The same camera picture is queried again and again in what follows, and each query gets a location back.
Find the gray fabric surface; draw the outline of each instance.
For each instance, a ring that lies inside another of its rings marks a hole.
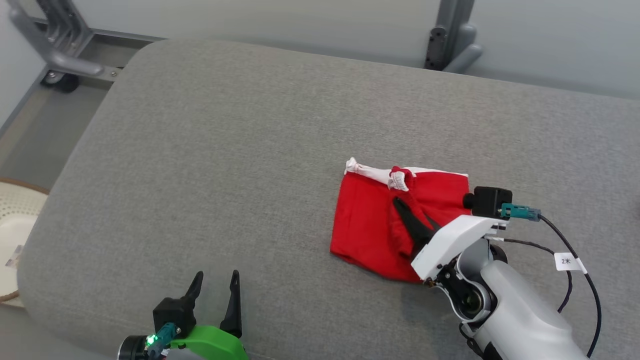
[[[31,316],[115,354],[153,307],[205,273],[200,324],[241,274],[253,359],[474,359],[443,294],[329,254],[344,162],[423,166],[509,188],[569,237],[600,290],[594,358],[640,352],[640,103],[206,40],[141,50],[88,126],[19,271]],[[543,224],[508,236],[561,250]],[[545,252],[505,244],[553,305]],[[595,305],[574,277],[564,311],[586,351]]]

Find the white panel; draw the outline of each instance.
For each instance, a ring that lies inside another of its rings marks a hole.
[[[0,0],[0,126],[11,115],[44,68],[44,61],[9,19],[9,5]]]
[[[640,98],[640,3],[476,0],[485,52],[468,74]]]
[[[422,66],[439,0],[75,0],[89,27]]]

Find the black cable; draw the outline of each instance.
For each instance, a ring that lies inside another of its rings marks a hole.
[[[548,252],[549,254],[553,255],[555,254],[555,252],[553,250],[551,250],[548,247],[544,247],[540,244],[531,242],[531,241],[524,241],[524,240],[516,240],[516,239],[504,239],[504,242],[506,243],[518,243],[518,244],[522,244],[522,245],[528,245],[528,246],[533,246],[533,247],[537,247],[540,250],[544,250],[546,252]],[[562,313],[562,310],[564,309],[564,307],[567,305],[567,303],[569,303],[569,297],[571,296],[571,292],[573,291],[573,277],[571,276],[571,272],[567,271],[566,272],[566,277],[567,277],[567,289],[566,289],[566,295],[564,296],[564,300],[562,301],[562,304],[560,304],[560,307],[558,308],[558,313]]]
[[[549,219],[547,219],[543,215],[538,214],[538,217],[540,218],[540,220],[544,221],[547,225],[549,225],[549,227],[553,229],[553,231],[556,232],[556,234],[560,237],[560,240],[562,240],[564,245],[571,252],[571,255],[573,255],[573,258],[576,259],[577,261],[578,254],[575,252],[571,244],[569,244],[569,241],[564,237],[562,232]],[[596,302],[596,311],[598,312],[598,315],[597,315],[598,319],[596,321],[596,331],[593,335],[593,340],[591,341],[591,346],[589,347],[589,351],[587,352],[587,357],[591,357],[591,355],[593,354],[593,349],[595,349],[596,343],[598,343],[598,338],[600,337],[600,328],[602,327],[602,307],[600,305],[600,297],[598,296],[598,290],[596,290],[596,286],[593,284],[593,280],[591,280],[591,276],[585,272],[584,277],[587,279],[587,282],[589,283],[589,287],[593,292],[593,298],[595,299],[595,302]]]

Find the metal leg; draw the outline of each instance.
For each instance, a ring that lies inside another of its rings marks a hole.
[[[120,69],[82,60],[76,56],[93,37],[70,0],[38,0],[49,26],[43,34],[19,0],[7,0],[9,18],[52,69],[46,82],[57,82],[64,73],[114,81]]]
[[[474,0],[440,1],[436,26],[429,34],[425,69],[462,73],[482,55],[482,47],[474,44],[476,27],[468,23],[473,6]]]

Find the laundry basket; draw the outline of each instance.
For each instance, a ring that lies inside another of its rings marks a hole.
[[[49,191],[0,178],[0,303],[20,306],[17,269],[20,253]]]

